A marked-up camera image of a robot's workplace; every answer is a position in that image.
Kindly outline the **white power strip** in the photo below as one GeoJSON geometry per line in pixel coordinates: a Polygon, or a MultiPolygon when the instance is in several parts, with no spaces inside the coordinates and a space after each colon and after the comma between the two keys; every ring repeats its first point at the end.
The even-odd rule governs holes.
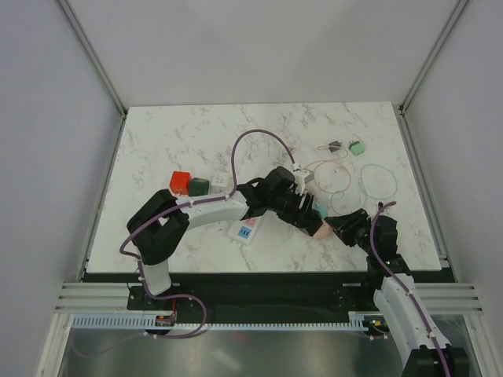
{"type": "Polygon", "coordinates": [[[243,221],[234,221],[230,226],[227,236],[238,243],[249,246],[262,222],[262,217],[249,218],[243,221]]]}

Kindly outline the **small grey charger plug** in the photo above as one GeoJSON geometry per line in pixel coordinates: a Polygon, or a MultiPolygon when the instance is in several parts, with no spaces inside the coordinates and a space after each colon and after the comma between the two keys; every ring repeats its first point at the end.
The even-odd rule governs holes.
{"type": "Polygon", "coordinates": [[[328,149],[331,153],[338,152],[342,149],[342,144],[339,141],[332,141],[328,144],[328,149]]]}

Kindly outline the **dark green cube plug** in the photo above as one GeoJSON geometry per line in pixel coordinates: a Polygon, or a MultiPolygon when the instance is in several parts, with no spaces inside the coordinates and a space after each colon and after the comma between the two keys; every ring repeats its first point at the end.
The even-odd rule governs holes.
{"type": "Polygon", "coordinates": [[[188,185],[189,196],[205,196],[209,193],[210,181],[205,178],[192,178],[188,185]]]}

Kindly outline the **light green cube plug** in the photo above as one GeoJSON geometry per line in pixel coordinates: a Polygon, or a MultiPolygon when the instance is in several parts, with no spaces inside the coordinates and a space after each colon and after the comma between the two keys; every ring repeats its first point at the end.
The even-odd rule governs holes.
{"type": "Polygon", "coordinates": [[[352,141],[348,146],[348,150],[353,156],[359,156],[365,152],[365,146],[360,141],[352,141]]]}

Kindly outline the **red cube plug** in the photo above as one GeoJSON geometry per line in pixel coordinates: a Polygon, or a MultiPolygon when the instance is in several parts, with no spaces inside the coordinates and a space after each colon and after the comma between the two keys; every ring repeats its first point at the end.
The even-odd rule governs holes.
{"type": "Polygon", "coordinates": [[[190,172],[175,170],[170,179],[169,188],[173,194],[187,196],[189,183],[192,179],[190,172]]]}

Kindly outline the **teal small plug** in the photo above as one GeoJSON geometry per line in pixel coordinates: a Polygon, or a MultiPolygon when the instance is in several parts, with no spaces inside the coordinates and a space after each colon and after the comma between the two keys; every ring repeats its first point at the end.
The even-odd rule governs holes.
{"type": "Polygon", "coordinates": [[[327,208],[327,206],[326,206],[326,205],[324,205],[324,204],[322,204],[322,203],[319,203],[319,204],[316,206],[316,208],[317,208],[317,212],[320,214],[320,216],[321,216],[322,218],[326,218],[326,217],[328,217],[328,216],[329,216],[329,215],[328,215],[328,208],[327,208]]]}

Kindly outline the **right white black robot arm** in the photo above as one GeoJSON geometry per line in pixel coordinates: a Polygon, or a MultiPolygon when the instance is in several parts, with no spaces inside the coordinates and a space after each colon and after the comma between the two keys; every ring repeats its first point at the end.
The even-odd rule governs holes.
{"type": "Polygon", "coordinates": [[[367,280],[359,296],[365,307],[383,315],[400,354],[402,375],[468,376],[466,351],[453,346],[435,324],[398,253],[398,222],[384,214],[395,204],[380,203],[374,216],[360,209],[325,222],[345,245],[367,254],[367,280]]]}

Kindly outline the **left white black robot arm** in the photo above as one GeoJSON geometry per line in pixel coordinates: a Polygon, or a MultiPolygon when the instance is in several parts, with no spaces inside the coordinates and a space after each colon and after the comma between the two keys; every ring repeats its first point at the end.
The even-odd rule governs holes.
{"type": "Polygon", "coordinates": [[[156,309],[166,308],[173,297],[168,259],[186,232],[220,221],[258,218],[272,211],[281,221],[314,236],[323,220],[313,208],[314,196],[304,189],[300,170],[276,167],[264,178],[239,184],[226,195],[182,198],[168,189],[159,190],[128,221],[129,236],[119,252],[127,255],[128,243],[138,249],[138,254],[130,256],[137,259],[145,300],[156,309]]]}

